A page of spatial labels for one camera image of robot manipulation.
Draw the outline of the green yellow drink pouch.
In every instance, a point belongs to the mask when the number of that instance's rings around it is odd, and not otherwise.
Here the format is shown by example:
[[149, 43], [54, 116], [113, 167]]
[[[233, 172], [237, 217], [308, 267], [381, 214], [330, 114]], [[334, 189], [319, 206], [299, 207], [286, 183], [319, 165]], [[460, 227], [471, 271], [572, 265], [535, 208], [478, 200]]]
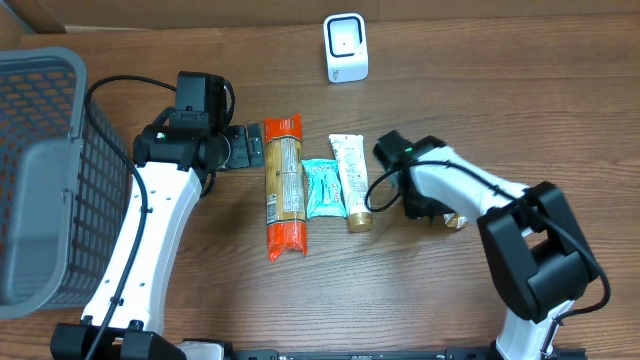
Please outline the green yellow drink pouch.
[[443, 221], [447, 227], [454, 230], [460, 230], [468, 223], [468, 219], [459, 213], [444, 214]]

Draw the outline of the orange cracker package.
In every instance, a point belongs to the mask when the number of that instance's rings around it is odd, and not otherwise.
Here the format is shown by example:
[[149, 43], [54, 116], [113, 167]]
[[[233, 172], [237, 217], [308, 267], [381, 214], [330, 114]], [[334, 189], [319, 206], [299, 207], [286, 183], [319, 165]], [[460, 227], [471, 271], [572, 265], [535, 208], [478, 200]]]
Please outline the orange cracker package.
[[268, 257], [307, 254], [301, 115], [266, 118], [265, 178]]

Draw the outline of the teal tissue pack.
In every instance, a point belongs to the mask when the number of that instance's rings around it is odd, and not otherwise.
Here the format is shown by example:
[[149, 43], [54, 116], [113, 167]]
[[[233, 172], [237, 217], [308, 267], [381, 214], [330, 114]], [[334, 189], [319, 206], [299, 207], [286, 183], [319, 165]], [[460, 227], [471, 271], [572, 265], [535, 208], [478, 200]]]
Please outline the teal tissue pack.
[[302, 165], [308, 184], [307, 218], [345, 218], [347, 213], [342, 199], [337, 162], [331, 159], [309, 159], [303, 160]]

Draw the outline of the white cream tube gold cap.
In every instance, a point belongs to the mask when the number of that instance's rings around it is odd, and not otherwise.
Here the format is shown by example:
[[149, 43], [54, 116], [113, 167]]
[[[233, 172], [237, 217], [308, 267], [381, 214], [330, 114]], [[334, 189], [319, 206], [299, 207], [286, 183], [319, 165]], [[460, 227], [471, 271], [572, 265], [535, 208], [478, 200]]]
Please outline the white cream tube gold cap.
[[364, 137], [353, 134], [330, 134], [331, 144], [342, 186], [350, 232], [367, 232], [373, 228], [372, 214], [365, 201], [369, 189], [364, 155]]

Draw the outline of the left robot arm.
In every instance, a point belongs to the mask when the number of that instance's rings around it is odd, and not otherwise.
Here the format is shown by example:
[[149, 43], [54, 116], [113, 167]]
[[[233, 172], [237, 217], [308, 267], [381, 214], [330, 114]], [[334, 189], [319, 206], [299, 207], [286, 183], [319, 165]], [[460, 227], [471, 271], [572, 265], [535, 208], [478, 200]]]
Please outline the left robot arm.
[[101, 282], [77, 324], [60, 323], [55, 359], [213, 359], [233, 356], [216, 340], [172, 344], [162, 336], [168, 283], [186, 222], [218, 171], [248, 154], [234, 146], [231, 82], [182, 71], [175, 104], [135, 138], [121, 158], [133, 176], [129, 204]]

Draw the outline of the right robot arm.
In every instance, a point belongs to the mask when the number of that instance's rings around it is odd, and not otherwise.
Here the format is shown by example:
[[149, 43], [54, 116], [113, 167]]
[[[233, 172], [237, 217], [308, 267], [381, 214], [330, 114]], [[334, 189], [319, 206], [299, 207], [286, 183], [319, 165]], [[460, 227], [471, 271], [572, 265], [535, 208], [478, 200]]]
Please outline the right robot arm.
[[446, 359], [584, 359], [583, 349], [553, 342], [588, 285], [606, 275], [596, 261], [563, 192], [492, 175], [461, 158], [444, 141], [410, 142], [397, 131], [377, 140], [373, 154], [397, 187], [408, 218], [459, 213], [476, 223], [493, 284], [507, 307], [504, 325], [486, 347], [453, 347]]

